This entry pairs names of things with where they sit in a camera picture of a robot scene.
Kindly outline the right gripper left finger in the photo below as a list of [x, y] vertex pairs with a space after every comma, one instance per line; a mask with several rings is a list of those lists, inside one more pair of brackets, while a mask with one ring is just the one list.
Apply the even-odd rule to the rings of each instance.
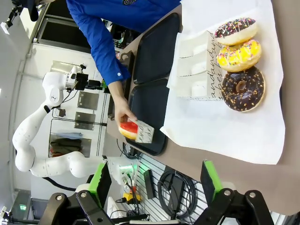
[[40, 225], [128, 225], [131, 217], [112, 219], [103, 209], [112, 180], [108, 165], [99, 166], [87, 187], [70, 197], [54, 193]]

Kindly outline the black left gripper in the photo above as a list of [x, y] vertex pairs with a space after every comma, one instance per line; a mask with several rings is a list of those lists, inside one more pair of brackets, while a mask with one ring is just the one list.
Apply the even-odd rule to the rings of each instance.
[[76, 90], [84, 90], [88, 84], [89, 89], [102, 89], [102, 83], [97, 80], [88, 80], [87, 74], [76, 74]]

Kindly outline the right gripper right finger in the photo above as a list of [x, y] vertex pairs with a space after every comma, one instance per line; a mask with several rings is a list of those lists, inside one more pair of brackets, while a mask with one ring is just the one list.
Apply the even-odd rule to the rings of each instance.
[[220, 225], [225, 218], [234, 218], [239, 225], [272, 225], [270, 211], [262, 193], [249, 190], [240, 194], [223, 187], [212, 161], [202, 162], [200, 182], [208, 207], [195, 225]]

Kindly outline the person right hand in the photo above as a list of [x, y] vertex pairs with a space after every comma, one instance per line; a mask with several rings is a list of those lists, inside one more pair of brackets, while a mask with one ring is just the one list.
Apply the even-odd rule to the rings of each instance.
[[128, 101], [124, 97], [116, 97], [114, 100], [114, 120], [118, 127], [121, 123], [130, 121], [137, 121], [137, 117], [129, 109]]

